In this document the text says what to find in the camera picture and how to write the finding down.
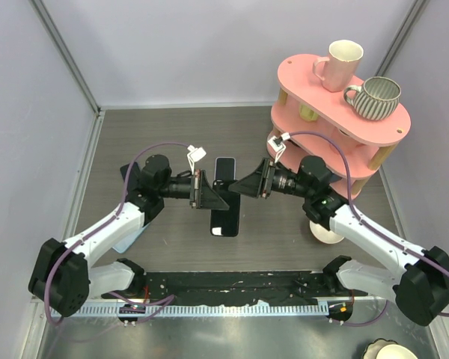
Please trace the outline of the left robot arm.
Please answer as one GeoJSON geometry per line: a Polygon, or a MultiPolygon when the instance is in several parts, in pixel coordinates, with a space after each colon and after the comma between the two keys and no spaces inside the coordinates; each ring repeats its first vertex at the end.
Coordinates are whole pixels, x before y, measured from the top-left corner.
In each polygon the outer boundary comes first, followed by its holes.
{"type": "Polygon", "coordinates": [[[188,200],[193,209],[226,211],[226,201],[209,184],[203,170],[192,168],[173,176],[164,155],[147,158],[143,167],[127,166],[125,197],[106,217],[62,242],[47,240],[37,257],[28,290],[46,311],[72,316],[95,295],[121,291],[127,298],[143,293],[141,269],[122,260],[96,267],[110,248],[150,224],[165,207],[165,199],[188,200]]]}

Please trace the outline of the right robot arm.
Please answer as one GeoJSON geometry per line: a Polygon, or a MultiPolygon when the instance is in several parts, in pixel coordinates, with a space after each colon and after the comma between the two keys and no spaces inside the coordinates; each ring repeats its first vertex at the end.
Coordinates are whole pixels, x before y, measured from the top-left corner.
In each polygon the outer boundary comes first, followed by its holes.
{"type": "Polygon", "coordinates": [[[449,305],[448,254],[437,246],[426,250],[414,245],[371,221],[329,185],[331,176],[318,156],[304,157],[297,173],[263,159],[254,172],[229,189],[248,197],[266,198],[274,191],[302,197],[310,222],[350,240],[382,264],[375,268],[348,257],[337,258],[337,269],[323,276],[329,294],[355,289],[379,296],[396,304],[405,317],[420,326],[445,315],[449,305]]]}

